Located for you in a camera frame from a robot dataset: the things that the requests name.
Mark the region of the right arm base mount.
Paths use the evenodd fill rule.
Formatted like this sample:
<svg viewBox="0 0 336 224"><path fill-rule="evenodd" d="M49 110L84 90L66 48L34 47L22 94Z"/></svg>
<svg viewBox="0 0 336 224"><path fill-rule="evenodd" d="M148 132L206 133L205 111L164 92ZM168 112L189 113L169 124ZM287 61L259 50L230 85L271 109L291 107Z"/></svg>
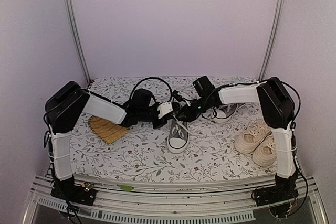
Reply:
<svg viewBox="0 0 336 224"><path fill-rule="evenodd" d="M274 186L256 188L251 193L251 198L257 206L294 199L299 195L296 188L296 179L297 177L293 176L282 178L276 175Z"/></svg>

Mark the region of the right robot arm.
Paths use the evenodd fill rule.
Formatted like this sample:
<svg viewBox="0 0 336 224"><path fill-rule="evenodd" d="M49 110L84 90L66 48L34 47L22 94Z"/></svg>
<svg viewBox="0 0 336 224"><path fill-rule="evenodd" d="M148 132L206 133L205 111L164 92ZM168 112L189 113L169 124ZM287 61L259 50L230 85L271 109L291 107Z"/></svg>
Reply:
<svg viewBox="0 0 336 224"><path fill-rule="evenodd" d="M183 106L177 113L177 119L193 122L203 112L223 104L258 103L263 119L270 127L275 139L277 155L277 176L288 179L296 172L294 161L296 145L295 103L285 88L285 83L277 77L254 83L224 84L215 87L207 76L193 82L199 99Z"/></svg>

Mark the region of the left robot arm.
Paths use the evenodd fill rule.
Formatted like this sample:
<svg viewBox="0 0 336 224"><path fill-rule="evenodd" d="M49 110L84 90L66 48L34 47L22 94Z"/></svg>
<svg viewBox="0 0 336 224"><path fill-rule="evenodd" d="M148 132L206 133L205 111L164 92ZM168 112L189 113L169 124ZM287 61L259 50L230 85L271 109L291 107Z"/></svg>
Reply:
<svg viewBox="0 0 336 224"><path fill-rule="evenodd" d="M67 179L72 177L70 137L80 116L86 113L121 127L151 122L158 129L167 123L173 105L171 101L151 104L151 100L149 91L138 89L120 105L70 81L47 101L44 119L49 129L49 156L55 176L61 181L57 187L61 195L67 200L78 195L77 186Z"/></svg>

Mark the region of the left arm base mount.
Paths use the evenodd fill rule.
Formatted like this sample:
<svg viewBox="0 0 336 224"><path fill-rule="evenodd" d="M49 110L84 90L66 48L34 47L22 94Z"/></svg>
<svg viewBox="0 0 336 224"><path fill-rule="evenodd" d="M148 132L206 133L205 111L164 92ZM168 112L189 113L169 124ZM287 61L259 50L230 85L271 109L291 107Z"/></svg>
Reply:
<svg viewBox="0 0 336 224"><path fill-rule="evenodd" d="M93 206L97 191L94 184L84 182L81 185L75 185L73 178L68 180L53 180L51 196L69 202L82 205Z"/></svg>

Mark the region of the grey sneaker with white laces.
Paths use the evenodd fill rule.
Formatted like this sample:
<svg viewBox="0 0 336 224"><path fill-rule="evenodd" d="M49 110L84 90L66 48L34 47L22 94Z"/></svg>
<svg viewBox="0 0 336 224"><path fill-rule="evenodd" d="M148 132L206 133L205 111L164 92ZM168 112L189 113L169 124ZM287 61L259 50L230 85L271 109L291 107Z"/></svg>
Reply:
<svg viewBox="0 0 336 224"><path fill-rule="evenodd" d="M171 153L179 154L184 152L189 144L187 123L172 119L169 136L166 142Z"/></svg>

